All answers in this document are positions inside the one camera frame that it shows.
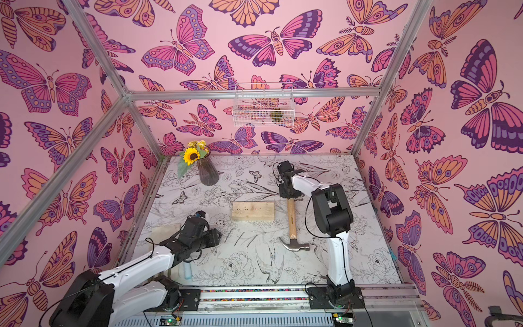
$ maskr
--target wooden hammer handle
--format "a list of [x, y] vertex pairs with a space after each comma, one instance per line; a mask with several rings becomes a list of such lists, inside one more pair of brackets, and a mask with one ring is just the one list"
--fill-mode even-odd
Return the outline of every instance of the wooden hammer handle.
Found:
[[296, 239], [296, 209], [294, 199], [287, 199], [287, 215], [289, 216], [289, 237]]

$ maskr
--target bird drawing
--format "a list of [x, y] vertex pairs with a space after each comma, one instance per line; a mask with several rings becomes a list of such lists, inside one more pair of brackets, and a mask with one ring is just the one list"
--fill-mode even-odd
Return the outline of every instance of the bird drawing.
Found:
[[268, 284], [276, 284], [281, 277], [281, 273], [283, 272], [283, 264], [285, 263], [285, 257], [281, 260], [281, 267], [278, 268], [276, 266], [276, 250], [274, 247], [272, 247], [272, 250], [269, 247], [269, 253], [270, 253], [270, 265], [264, 263], [262, 259], [258, 256], [258, 252], [256, 248], [254, 249], [254, 252], [256, 253], [256, 261], [258, 261], [258, 266], [260, 268], [260, 271], [264, 274], [269, 275], [267, 277], [267, 283]]

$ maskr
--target green leaf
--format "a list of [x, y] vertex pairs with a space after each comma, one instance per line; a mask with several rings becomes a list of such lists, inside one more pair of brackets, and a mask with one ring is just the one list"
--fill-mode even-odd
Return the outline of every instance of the green leaf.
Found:
[[184, 158], [181, 157], [178, 161], [178, 179], [181, 179], [191, 168], [191, 166], [192, 165], [188, 166], [187, 163], [184, 161]]

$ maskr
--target hammer head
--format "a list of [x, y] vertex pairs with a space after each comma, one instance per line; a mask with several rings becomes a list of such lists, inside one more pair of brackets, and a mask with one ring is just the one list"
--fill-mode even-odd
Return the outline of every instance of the hammer head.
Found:
[[300, 244], [298, 243], [297, 239], [290, 239], [289, 244], [285, 244], [285, 242], [280, 238], [281, 244], [285, 246], [286, 249], [289, 251], [299, 251], [299, 250], [310, 250], [310, 245], [308, 243], [306, 244]]

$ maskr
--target floral drawing tablecloth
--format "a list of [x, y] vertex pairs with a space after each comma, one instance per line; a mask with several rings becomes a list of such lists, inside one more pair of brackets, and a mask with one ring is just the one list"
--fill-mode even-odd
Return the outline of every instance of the floral drawing tablecloth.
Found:
[[[352, 156], [214, 156], [212, 160], [220, 173], [220, 180], [213, 186], [200, 183], [196, 167], [179, 181], [178, 160], [180, 157], [171, 160], [158, 191], [161, 197], [154, 201], [134, 257], [150, 250], [145, 238], [151, 235], [153, 227], [183, 224], [188, 215], [198, 210], [207, 213], [211, 228], [220, 230], [222, 239], [219, 246], [203, 250], [201, 258], [190, 263], [191, 279], [184, 278], [183, 268], [180, 268], [179, 274], [171, 275], [177, 282], [222, 286], [326, 282], [326, 242], [311, 236], [304, 225], [304, 211], [309, 198], [299, 198], [295, 207], [298, 241], [310, 243], [310, 251], [288, 251], [279, 240], [281, 237], [289, 241], [287, 201], [279, 197], [272, 165], [285, 160], [322, 183], [340, 183], [343, 186], [354, 214], [348, 250], [355, 282], [401, 282]], [[232, 221], [234, 201], [274, 201], [276, 218], [271, 222]], [[312, 205], [307, 212], [307, 224], [312, 233], [323, 235], [316, 227]]]

